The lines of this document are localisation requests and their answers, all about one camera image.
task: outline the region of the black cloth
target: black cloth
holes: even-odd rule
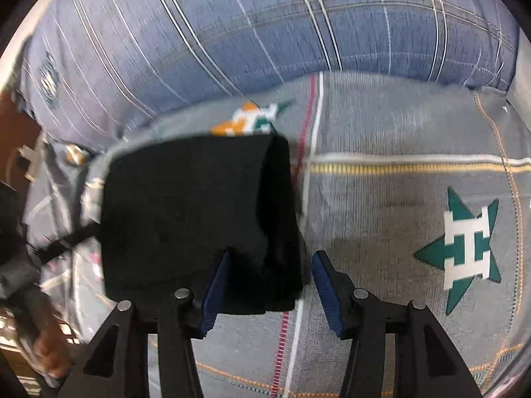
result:
[[[111,164],[102,205],[107,296],[156,304],[181,287],[203,294],[230,253],[222,312],[291,310],[302,289],[288,142],[201,136]]]

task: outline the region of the blue gripper pad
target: blue gripper pad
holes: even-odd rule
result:
[[[201,304],[203,318],[201,319],[199,329],[205,335],[214,327],[214,323],[216,323],[216,317],[221,310],[228,273],[229,254],[225,252],[221,261],[219,262],[218,269],[214,273],[214,277],[210,282],[208,290],[206,291],[206,295],[203,298],[203,303]]]
[[[341,304],[318,252],[312,258],[312,275],[319,293],[319,298],[321,299],[321,304],[323,305],[323,310],[327,316],[328,326],[341,338],[344,332],[344,324],[341,318]]]

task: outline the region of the gray blanket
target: gray blanket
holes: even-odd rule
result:
[[[343,72],[248,99],[256,106],[232,98],[165,116],[85,167],[67,164],[65,146],[50,141],[26,209],[31,242],[98,220],[105,175],[119,155],[209,131],[275,129],[291,144],[309,255],[326,250],[383,300],[423,298],[482,391],[503,380],[525,352],[531,324],[531,134],[505,94]],[[105,297],[94,240],[45,268],[42,286],[85,341],[115,304]],[[157,396],[155,336],[150,344]],[[194,351],[205,396],[334,397],[349,346],[328,328],[312,283],[293,312],[219,316]],[[385,396],[391,354],[386,365]]]

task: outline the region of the pink stitched line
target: pink stitched line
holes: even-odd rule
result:
[[[315,75],[310,75],[310,97],[308,100],[308,108],[306,109],[306,117],[299,136],[299,151],[297,157],[297,168],[293,174],[293,186],[295,187],[298,182],[298,176],[302,167],[302,159],[304,158],[304,147],[306,146],[306,134],[310,126],[312,119],[313,102],[315,100]],[[279,384],[280,384],[280,372],[282,370],[282,361],[284,359],[284,346],[286,345],[286,336],[288,332],[289,311],[282,313],[282,326],[280,328],[280,337],[278,339],[277,357],[274,363],[274,375],[273,385],[271,387],[271,397],[277,398]]]

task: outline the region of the blue plaid fabric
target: blue plaid fabric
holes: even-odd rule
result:
[[[500,0],[55,0],[19,91],[53,137],[102,151],[169,111],[320,70],[507,90]]]

